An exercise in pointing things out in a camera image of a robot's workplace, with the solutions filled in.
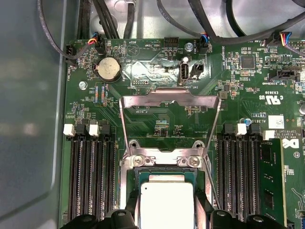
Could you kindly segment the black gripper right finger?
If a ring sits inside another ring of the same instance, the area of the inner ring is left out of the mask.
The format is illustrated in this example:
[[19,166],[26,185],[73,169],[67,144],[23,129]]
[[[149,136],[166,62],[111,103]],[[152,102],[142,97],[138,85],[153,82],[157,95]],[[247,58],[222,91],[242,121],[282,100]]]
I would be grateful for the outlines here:
[[263,216],[250,215],[245,222],[234,218],[225,210],[215,210],[204,191],[194,195],[195,227],[197,229],[277,229],[279,223]]

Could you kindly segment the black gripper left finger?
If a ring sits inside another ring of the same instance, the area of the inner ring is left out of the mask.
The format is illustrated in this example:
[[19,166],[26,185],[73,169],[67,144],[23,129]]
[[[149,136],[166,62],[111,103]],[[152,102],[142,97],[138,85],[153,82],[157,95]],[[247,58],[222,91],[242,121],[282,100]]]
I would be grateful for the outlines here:
[[84,214],[77,216],[64,225],[65,229],[138,229],[135,223],[135,210],[139,191],[130,193],[125,209],[115,210],[110,217],[102,221],[94,215]]

